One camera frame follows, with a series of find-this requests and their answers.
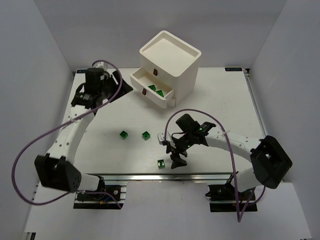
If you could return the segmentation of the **dark green lego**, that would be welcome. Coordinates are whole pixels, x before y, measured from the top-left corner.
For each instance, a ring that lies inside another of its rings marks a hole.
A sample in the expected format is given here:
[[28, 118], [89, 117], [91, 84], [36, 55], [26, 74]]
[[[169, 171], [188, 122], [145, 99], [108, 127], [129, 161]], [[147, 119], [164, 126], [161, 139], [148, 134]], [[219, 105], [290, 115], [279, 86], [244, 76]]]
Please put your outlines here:
[[125, 140], [128, 137], [129, 134], [126, 131], [123, 130], [119, 135], [123, 140]]
[[157, 161], [157, 166], [158, 166], [159, 169], [165, 168], [166, 167], [165, 161], [163, 159], [158, 160]]
[[151, 137], [150, 133], [148, 131], [145, 131], [142, 133], [142, 138], [144, 140], [148, 140]]
[[152, 91], [156, 91], [156, 86], [154, 84], [148, 86]]

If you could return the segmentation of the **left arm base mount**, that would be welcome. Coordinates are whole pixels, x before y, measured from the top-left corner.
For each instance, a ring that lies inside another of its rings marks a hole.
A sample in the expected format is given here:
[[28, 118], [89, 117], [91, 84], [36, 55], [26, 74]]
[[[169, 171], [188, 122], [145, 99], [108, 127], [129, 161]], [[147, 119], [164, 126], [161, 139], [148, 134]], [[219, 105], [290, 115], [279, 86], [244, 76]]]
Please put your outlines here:
[[104, 194], [77, 193], [73, 208], [78, 210], [120, 210], [126, 199], [125, 182], [105, 183]]

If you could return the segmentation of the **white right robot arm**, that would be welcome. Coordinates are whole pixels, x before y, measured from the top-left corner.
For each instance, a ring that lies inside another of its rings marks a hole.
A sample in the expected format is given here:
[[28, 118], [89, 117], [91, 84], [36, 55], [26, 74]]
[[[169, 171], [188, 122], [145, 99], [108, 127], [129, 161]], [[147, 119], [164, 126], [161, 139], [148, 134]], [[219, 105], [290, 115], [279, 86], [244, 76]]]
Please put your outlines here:
[[179, 138], [167, 130], [157, 136], [159, 144], [165, 146], [166, 153], [170, 155], [172, 169], [188, 164], [185, 160], [187, 151], [194, 145], [222, 149], [228, 151], [231, 157], [240, 156], [251, 164], [243, 171], [232, 170], [232, 176], [225, 183], [226, 191], [243, 193], [259, 186], [276, 189], [293, 166], [292, 160], [273, 136], [249, 138], [226, 132], [212, 122], [199, 124], [187, 113], [176, 124], [181, 129]]

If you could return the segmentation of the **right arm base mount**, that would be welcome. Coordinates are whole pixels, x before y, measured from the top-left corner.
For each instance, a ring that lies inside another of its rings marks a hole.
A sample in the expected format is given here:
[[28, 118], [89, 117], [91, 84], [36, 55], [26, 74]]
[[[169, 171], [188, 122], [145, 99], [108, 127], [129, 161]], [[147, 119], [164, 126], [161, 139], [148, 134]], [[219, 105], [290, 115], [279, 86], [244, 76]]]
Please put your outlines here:
[[[239, 211], [241, 212], [245, 206], [246, 201], [249, 199], [251, 190], [246, 190], [239, 193]], [[208, 185], [208, 192], [205, 194], [209, 200], [209, 208], [211, 213], [236, 213], [236, 198], [235, 191], [229, 190], [224, 184], [210, 184]], [[245, 212], [257, 212], [257, 204], [255, 194], [250, 199]]]

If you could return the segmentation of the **dark green lego front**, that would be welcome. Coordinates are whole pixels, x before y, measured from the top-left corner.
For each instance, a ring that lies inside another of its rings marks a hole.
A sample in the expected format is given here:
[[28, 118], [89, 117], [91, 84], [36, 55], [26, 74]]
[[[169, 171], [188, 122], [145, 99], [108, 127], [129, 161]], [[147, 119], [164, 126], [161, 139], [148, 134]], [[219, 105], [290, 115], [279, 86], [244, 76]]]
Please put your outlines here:
[[165, 168], [166, 167], [165, 161], [163, 159], [158, 160], [157, 161], [157, 166], [158, 166], [159, 169]]

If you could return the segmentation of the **green long lego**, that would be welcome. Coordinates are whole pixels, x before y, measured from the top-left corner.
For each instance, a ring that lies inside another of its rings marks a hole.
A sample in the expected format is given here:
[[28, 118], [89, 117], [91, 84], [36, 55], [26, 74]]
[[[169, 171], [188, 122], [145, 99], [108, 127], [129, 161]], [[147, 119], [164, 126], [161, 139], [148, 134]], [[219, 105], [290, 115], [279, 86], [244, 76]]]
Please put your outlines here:
[[156, 93], [160, 95], [162, 98], [164, 97], [163, 91], [162, 90], [157, 90]]

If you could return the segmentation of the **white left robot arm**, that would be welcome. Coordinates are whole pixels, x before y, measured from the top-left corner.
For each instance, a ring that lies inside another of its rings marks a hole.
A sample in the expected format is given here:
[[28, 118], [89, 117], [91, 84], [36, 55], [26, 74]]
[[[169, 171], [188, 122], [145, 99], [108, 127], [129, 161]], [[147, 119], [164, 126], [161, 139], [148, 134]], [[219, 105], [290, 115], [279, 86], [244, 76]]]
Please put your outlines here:
[[103, 177], [80, 172], [75, 166], [75, 156], [87, 127], [96, 116], [98, 107], [111, 103], [133, 88], [119, 71], [108, 73], [102, 68], [91, 67], [84, 72], [85, 81], [75, 90], [68, 114], [70, 123], [61, 128], [57, 139], [45, 155], [34, 161], [43, 187], [65, 192], [105, 190]]

